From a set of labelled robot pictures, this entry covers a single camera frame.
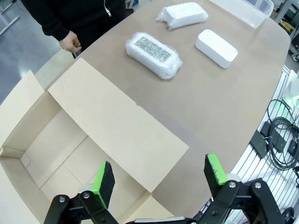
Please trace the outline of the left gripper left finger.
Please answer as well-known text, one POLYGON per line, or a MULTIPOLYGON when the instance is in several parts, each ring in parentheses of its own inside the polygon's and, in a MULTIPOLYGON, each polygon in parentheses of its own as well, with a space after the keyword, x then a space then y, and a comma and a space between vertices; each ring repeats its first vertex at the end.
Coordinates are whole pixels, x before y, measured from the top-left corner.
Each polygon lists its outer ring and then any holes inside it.
POLYGON ((96 175, 94 183, 73 198, 57 195, 53 198, 45 224, 80 224, 91 220, 94 224, 115 224, 108 211, 115 178, 110 162, 106 161, 96 175))

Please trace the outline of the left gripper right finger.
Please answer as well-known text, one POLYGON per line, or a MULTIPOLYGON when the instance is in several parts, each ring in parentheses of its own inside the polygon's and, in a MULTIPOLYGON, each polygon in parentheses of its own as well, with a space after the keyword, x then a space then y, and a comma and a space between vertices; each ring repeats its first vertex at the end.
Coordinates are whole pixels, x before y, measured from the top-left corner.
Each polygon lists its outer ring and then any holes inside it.
POLYGON ((213 201, 199 224, 223 224, 232 210, 241 210, 249 224, 280 223, 278 205, 261 178, 246 183, 229 180, 215 154, 206 154, 204 174, 213 201))

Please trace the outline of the person's right hand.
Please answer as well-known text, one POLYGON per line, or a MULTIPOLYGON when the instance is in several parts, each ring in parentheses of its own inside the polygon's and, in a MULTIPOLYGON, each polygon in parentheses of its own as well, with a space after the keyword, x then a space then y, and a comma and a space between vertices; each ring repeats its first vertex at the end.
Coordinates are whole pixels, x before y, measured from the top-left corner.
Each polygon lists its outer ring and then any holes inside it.
POLYGON ((62 49, 69 51, 73 54, 79 52, 82 49, 81 43, 78 40, 77 35, 72 31, 70 31, 63 40, 59 41, 59 45, 62 49))

